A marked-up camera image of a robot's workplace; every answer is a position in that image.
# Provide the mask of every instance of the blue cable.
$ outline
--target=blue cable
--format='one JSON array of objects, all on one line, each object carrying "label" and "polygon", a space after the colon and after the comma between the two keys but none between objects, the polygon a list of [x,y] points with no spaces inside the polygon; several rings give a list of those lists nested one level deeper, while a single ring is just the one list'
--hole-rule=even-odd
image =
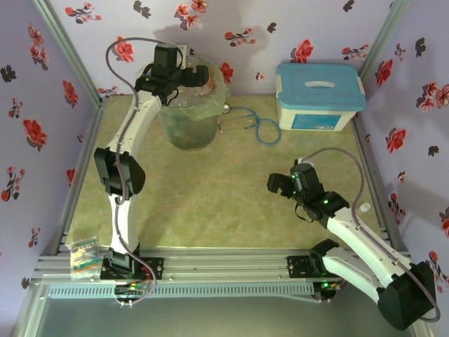
[{"label": "blue cable", "polygon": [[[249,111],[251,113],[251,114],[247,114],[246,116],[243,116],[243,117],[254,117],[255,118],[255,125],[249,126],[248,128],[255,128],[255,137],[257,138],[259,143],[261,143],[263,145],[266,145],[266,146],[272,146],[272,145],[276,145],[281,140],[282,130],[279,127],[279,125],[273,119],[260,118],[259,115],[253,109],[250,109],[249,107],[231,107],[231,109],[232,110],[246,110],[246,111]],[[274,142],[272,142],[272,143],[268,143],[268,142],[263,141],[261,139],[261,137],[259,136],[259,127],[260,127],[260,124],[262,122],[264,122],[264,121],[273,124],[276,127],[277,131],[278,131],[278,138]]]}]

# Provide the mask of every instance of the plastic storage box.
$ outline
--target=plastic storage box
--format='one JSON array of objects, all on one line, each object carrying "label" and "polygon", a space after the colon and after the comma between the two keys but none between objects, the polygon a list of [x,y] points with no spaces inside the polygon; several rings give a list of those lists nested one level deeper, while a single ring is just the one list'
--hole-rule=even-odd
[{"label": "plastic storage box", "polygon": [[276,97],[283,130],[341,131],[366,107],[351,65],[283,63],[276,68]]}]

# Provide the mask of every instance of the small plastic bag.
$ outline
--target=small plastic bag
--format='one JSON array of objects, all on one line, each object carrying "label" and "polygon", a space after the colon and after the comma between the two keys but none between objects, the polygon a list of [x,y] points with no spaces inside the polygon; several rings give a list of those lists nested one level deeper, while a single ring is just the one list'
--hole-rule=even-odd
[{"label": "small plastic bag", "polygon": [[92,277],[100,273],[100,248],[97,237],[69,245],[72,280]]}]

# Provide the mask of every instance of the light blue lid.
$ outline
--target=light blue lid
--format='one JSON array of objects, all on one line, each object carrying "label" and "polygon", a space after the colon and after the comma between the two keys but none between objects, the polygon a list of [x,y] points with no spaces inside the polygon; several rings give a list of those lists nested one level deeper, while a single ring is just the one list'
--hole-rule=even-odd
[{"label": "light blue lid", "polygon": [[351,65],[282,63],[279,104],[289,110],[362,111],[366,98]]}]

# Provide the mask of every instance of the box handle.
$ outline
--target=box handle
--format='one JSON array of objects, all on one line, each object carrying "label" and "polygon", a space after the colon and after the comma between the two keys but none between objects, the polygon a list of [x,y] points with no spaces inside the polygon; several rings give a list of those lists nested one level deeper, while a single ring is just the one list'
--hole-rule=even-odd
[{"label": "box handle", "polygon": [[324,81],[309,81],[305,83],[306,86],[325,86],[328,88],[335,87],[335,84],[332,82],[324,82]]}]

